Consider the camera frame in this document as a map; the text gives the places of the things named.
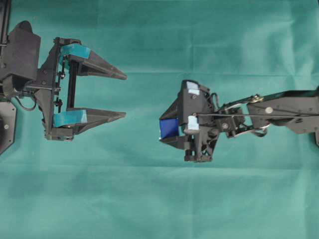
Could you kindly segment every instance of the blue block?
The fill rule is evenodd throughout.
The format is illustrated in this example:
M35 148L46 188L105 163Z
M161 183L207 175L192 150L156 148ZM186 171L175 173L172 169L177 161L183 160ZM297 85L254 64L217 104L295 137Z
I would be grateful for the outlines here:
M73 55L89 59L91 49L77 43L65 45L61 47L59 63L62 65L64 55ZM65 68L69 69L69 64L65 64Z
M179 136L178 119L163 119L159 121L161 138Z

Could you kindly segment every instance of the robotic arm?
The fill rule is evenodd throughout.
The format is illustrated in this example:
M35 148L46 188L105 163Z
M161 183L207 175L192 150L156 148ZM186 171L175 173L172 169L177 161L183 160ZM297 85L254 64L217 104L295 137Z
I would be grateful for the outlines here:
M243 114L244 104L248 114ZM252 125L245 124L245 117L251 118ZM211 161L221 133L228 138L245 133L264 137L271 124L286 126L295 133L315 132L319 145L319 92L255 95L220 107L216 93L211 94L196 81L184 80L177 99L159 120L160 141L185 150L185 161Z
M28 21L19 23L1 46L0 55L0 154L14 140L16 108L14 98L25 110L38 105L42 111L44 136L48 140L71 141L74 135L125 117L123 112L75 108L77 76L101 76L126 80L127 76L106 62L80 40L57 37L43 65L38 69L40 37L32 32ZM69 71L66 109L59 98L60 82ZM22 105L20 99L29 97L32 108Z

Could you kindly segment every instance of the white label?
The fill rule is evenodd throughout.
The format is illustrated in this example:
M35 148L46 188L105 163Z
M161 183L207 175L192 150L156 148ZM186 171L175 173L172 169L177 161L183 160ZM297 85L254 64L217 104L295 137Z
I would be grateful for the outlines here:
M191 81L187 81L186 84L187 84L187 88L188 88L188 93L199 96L198 84L191 82Z
M187 128L188 130L199 130L199 124L195 116L188 117Z

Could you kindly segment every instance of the cable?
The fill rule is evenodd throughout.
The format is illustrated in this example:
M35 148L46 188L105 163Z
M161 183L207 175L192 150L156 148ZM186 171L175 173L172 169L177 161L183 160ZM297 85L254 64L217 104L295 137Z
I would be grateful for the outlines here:
M35 98L33 96L30 97L33 101L34 101L34 106L32 108L27 108L25 106L23 106L23 104L21 103L20 99L18 97L15 97L16 101L18 101L19 105L26 111L33 111L36 107L36 101Z
M217 93L212 93L208 98L207 98L207 100L209 101L210 100L210 98L212 98L212 104L214 105L214 107L217 109L217 110L215 110L215 111L218 111L219 109L220 109L220 106L219 106L219 96L218 96L218 94Z
M270 118L296 118L296 119L302 119L302 118L312 118L312 117L319 117L319 115L309 115L306 116L288 116L288 115L251 115L251 114L196 114L196 116L222 116L222 117L229 117L229 116L244 116L244 117L270 117Z

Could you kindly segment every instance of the wrinkled fabric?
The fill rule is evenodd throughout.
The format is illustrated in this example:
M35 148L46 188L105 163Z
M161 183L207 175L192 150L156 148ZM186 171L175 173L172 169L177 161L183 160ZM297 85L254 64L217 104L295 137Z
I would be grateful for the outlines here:
M222 135L202 164L158 141L183 79L221 103L315 89L317 0L12 0L10 29L22 20L41 36L39 66L60 36L127 73L78 77L75 98L127 116L69 143L44 139L41 112L18 107L15 143L0 157L0 238L319 237L312 134Z

